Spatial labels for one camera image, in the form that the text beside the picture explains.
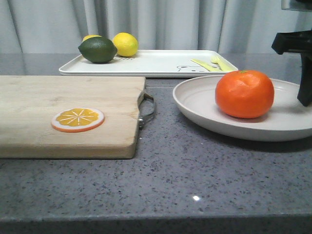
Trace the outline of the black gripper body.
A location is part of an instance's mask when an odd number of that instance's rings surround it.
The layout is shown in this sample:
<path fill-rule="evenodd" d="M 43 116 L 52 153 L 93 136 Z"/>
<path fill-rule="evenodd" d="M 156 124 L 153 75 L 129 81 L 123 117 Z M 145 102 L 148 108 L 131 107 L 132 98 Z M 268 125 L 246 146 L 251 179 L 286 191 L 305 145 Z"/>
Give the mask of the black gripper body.
<path fill-rule="evenodd" d="M 272 43 L 272 49 L 279 55 L 285 52 L 304 53 L 312 51 L 312 32 L 300 31 L 277 33 Z"/>

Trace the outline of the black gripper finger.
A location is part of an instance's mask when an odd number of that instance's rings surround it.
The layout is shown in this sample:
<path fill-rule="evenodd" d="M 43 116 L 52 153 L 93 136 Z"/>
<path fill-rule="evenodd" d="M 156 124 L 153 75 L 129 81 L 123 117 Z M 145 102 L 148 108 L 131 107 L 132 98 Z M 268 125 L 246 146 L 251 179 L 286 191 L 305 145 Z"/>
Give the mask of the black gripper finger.
<path fill-rule="evenodd" d="M 302 74 L 297 99 L 307 107 L 312 102 L 312 53 L 301 53 Z"/>

